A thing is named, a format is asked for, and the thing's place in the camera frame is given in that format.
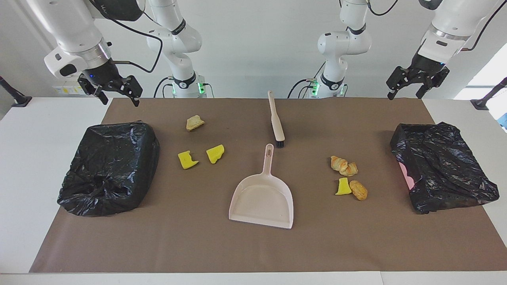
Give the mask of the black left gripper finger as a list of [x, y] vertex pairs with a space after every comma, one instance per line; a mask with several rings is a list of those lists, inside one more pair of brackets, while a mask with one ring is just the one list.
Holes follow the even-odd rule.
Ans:
[[408, 79], [409, 71], [408, 68], [395, 68], [391, 76], [386, 80], [386, 85], [390, 90], [387, 94], [388, 99], [394, 99], [400, 89], [410, 85], [410, 80]]
[[416, 77], [417, 83], [422, 83], [422, 86], [416, 92], [416, 97], [418, 99], [421, 99], [426, 94], [426, 92], [432, 88], [440, 87], [449, 72], [449, 68], [443, 68], [441, 71], [437, 72], [434, 75], [428, 74], [427, 72], [421, 72], [418, 74]]

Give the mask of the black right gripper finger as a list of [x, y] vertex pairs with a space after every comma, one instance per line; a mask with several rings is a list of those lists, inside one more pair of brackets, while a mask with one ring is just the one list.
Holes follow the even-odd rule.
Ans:
[[101, 86], [94, 86], [87, 77], [78, 77], [78, 84], [83, 89], [83, 92], [85, 92], [86, 95], [92, 95], [99, 99], [103, 105], [107, 105], [108, 98], [104, 94], [103, 89]]
[[121, 94], [127, 96], [134, 106], [139, 105], [139, 98], [143, 92], [143, 88], [138, 83], [135, 76], [127, 76], [121, 79]]

